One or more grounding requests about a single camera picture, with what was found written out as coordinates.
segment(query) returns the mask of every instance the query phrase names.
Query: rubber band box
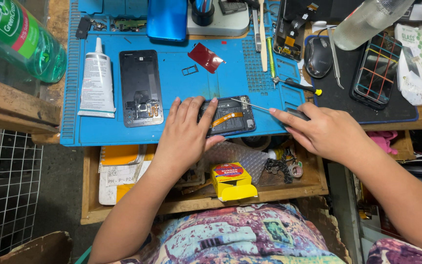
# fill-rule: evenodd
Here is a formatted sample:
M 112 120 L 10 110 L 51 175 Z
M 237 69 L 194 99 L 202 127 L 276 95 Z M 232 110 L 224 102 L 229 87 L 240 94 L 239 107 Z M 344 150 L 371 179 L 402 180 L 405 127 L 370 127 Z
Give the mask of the rubber band box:
M 258 196 L 252 177 L 238 162 L 212 165 L 211 181 L 220 201 Z

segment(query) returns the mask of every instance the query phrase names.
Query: mouse pad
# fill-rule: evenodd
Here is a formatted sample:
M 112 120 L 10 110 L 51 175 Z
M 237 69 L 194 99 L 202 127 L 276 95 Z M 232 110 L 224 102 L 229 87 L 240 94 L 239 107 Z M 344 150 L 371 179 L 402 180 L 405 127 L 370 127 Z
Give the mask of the mouse pad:
M 316 36 L 308 36 L 305 39 L 305 44 L 307 45 L 307 41 L 314 37 Z M 311 78 L 312 85 L 316 89 L 322 90 L 321 96 L 315 96 L 315 105 L 346 111 L 359 123 L 393 123 L 418 120 L 416 106 L 411 105 L 403 98 L 398 90 L 396 78 L 390 95 L 390 102 L 384 110 L 374 110 L 349 97 L 349 90 L 357 74 L 358 63 L 361 60 L 361 53 L 364 53 L 364 47 L 365 45 L 362 45 L 351 51 L 336 47 L 341 74 L 340 82 L 345 89 L 343 90 L 338 86 L 333 67 L 331 67 L 323 78 Z

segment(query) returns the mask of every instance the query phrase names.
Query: red protective film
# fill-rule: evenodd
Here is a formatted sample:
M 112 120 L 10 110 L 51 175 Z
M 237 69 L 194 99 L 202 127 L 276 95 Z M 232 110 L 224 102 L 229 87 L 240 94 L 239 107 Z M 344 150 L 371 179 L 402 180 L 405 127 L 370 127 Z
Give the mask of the red protective film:
M 188 57 L 203 66 L 210 73 L 214 73 L 222 62 L 226 63 L 201 43 L 198 43 L 191 52 L 188 52 Z

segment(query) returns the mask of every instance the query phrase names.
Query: plastic water bottle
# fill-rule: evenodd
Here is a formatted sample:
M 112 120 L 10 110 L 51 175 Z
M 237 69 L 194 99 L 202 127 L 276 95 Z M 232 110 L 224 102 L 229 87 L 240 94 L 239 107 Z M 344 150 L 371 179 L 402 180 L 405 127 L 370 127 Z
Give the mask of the plastic water bottle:
M 353 50 L 392 25 L 407 11 L 414 0 L 366 0 L 333 33 L 335 44 Z
M 66 51 L 16 0 L 0 0 L 0 57 L 54 83 L 66 70 Z

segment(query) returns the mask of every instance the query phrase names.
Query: notebook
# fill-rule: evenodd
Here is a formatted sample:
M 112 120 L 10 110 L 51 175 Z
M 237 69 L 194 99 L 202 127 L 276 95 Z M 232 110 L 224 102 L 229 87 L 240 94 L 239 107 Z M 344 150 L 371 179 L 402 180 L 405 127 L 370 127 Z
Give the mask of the notebook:
M 100 163 L 104 166 L 137 164 L 139 160 L 139 145 L 103 146 L 100 151 Z

